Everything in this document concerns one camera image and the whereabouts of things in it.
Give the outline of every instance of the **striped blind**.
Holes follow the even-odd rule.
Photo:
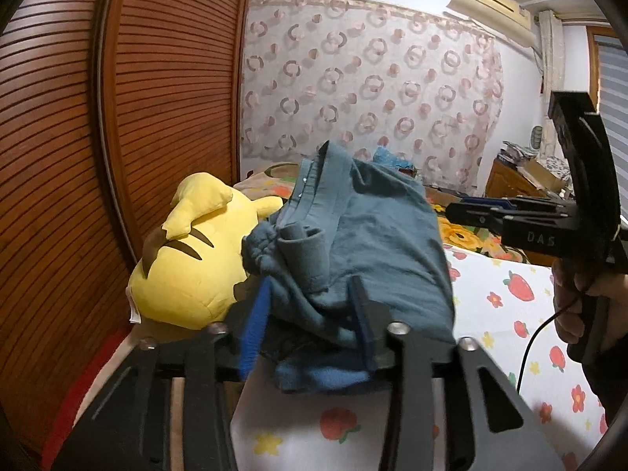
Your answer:
[[[619,40],[594,37],[600,57],[599,112],[615,161],[622,215],[628,218],[628,55]]]

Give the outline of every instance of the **wooden nightstand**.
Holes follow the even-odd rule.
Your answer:
[[[486,183],[484,193],[484,196],[487,198],[504,198],[518,195],[536,196],[539,198],[548,197],[545,191],[538,189],[517,170],[508,168],[497,159],[493,161],[493,168],[491,169],[491,175],[489,176],[489,181]],[[524,251],[530,262],[535,265],[547,265],[551,267],[554,261],[554,258],[551,256],[532,251]]]

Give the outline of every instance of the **air conditioner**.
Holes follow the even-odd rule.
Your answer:
[[[531,31],[532,16],[514,0],[451,0],[447,7],[504,34],[523,47],[537,43]]]

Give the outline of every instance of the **pikachu plush toy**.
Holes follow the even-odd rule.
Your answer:
[[[186,177],[129,279],[140,315],[194,330],[222,320],[234,285],[246,280],[243,237],[282,203],[277,196],[251,201],[208,173]]]

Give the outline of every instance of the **strawberry print tablecloth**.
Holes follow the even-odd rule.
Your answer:
[[[531,334],[553,314],[548,268],[490,259],[454,246],[445,249],[456,306],[454,335],[473,336],[516,382]],[[365,396],[284,395],[260,360],[249,377],[231,432],[240,471],[376,471],[389,393]],[[444,469],[442,390],[435,382],[434,469]],[[539,426],[575,470],[606,430],[604,410],[582,367],[566,357],[554,327],[533,344],[521,395]]]

